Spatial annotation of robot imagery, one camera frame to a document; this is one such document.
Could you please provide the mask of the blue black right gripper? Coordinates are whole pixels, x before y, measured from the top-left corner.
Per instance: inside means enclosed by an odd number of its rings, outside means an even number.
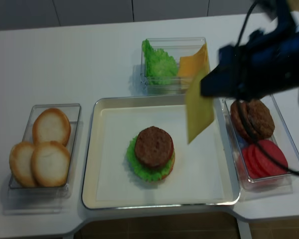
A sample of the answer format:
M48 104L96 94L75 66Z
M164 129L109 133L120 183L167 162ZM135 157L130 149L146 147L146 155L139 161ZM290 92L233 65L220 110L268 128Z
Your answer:
M299 32L255 47L219 49L219 64L200 82L205 97L249 101L299 87Z

